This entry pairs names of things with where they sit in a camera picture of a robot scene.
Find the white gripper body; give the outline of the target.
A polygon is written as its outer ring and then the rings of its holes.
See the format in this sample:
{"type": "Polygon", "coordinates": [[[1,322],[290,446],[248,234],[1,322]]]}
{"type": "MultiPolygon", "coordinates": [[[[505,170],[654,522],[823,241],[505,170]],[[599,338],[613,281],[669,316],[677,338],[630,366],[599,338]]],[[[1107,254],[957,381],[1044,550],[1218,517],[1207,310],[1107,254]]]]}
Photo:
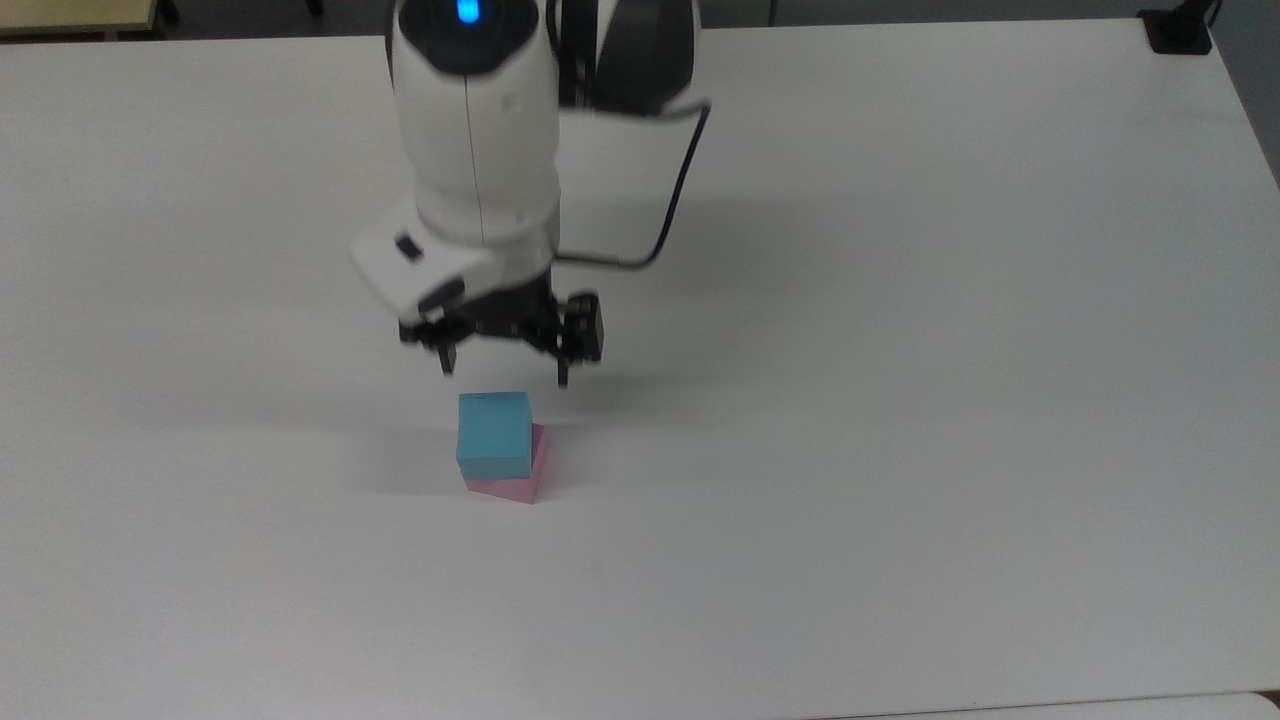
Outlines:
{"type": "Polygon", "coordinates": [[[558,247],[558,206],[484,243],[448,238],[415,205],[401,205],[352,243],[351,258],[402,341],[553,341],[559,310],[550,265],[558,247]]]}

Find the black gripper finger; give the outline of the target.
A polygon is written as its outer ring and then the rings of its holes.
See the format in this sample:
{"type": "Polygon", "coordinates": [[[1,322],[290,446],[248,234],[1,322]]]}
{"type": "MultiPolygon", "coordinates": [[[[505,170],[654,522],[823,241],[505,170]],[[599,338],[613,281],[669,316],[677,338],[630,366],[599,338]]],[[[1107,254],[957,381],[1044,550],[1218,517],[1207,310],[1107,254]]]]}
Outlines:
{"type": "Polygon", "coordinates": [[[421,345],[428,352],[435,354],[442,373],[451,377],[456,368],[457,347],[465,341],[465,320],[445,314],[436,320],[401,322],[399,341],[403,345],[421,345]]]}
{"type": "Polygon", "coordinates": [[[571,295],[552,309],[541,331],[545,352],[556,359],[557,384],[567,388],[576,366],[598,365],[604,354],[604,322],[596,292],[571,295]]]}

